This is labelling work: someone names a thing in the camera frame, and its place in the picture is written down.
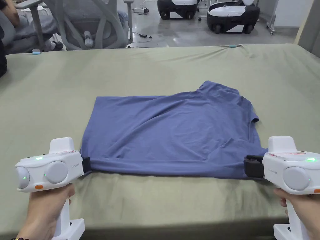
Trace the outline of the person's right hand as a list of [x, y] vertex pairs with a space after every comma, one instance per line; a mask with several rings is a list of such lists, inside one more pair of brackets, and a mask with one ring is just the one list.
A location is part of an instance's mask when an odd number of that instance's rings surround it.
[[311, 240], [320, 239], [320, 195], [293, 195], [282, 189], [275, 188], [274, 193], [280, 197], [282, 207], [287, 207], [290, 201], [293, 208], [304, 224]]

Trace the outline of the person's left hand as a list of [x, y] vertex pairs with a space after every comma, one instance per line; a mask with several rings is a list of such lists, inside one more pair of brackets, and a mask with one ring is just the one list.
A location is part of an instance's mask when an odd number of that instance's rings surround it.
[[51, 240], [66, 201], [75, 195], [74, 184], [51, 190], [31, 192], [26, 221], [16, 240]]

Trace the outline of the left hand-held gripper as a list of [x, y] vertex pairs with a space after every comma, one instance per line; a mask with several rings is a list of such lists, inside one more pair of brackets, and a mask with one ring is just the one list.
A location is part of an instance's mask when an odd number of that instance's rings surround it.
[[[70, 137], [50, 142], [49, 153], [21, 159], [16, 165], [17, 190], [31, 193], [64, 187], [85, 173], [89, 164], [75, 150]], [[85, 230], [84, 219], [70, 219], [68, 200], [57, 219], [54, 240], [79, 240]]]

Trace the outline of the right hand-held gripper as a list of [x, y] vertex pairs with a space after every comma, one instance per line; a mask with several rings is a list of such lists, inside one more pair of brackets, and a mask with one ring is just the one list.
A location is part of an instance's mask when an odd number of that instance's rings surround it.
[[[250, 178], [263, 178], [293, 195], [320, 193], [320, 155], [299, 151], [290, 136], [272, 136], [264, 156], [247, 155], [244, 172]], [[290, 201], [287, 203], [288, 224], [275, 224], [277, 240], [310, 240], [307, 230]]]

